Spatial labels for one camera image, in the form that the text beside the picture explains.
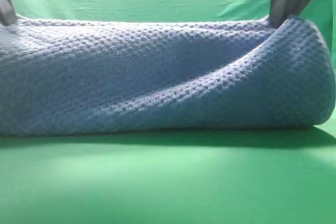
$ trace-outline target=blue towel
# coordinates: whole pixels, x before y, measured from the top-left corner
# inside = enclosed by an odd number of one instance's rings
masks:
[[[0,134],[306,127],[334,106],[328,49],[297,17],[0,27]]]

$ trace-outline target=towel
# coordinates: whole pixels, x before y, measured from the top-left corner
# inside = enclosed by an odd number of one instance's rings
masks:
[[[29,19],[0,27],[0,134],[325,122],[331,57],[314,24]]]

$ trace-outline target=green screen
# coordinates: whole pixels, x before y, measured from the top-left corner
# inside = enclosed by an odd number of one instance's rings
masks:
[[[262,18],[269,0],[13,0],[31,18]],[[329,47],[333,0],[302,14]],[[336,118],[309,130],[0,137],[0,223],[333,224]]]

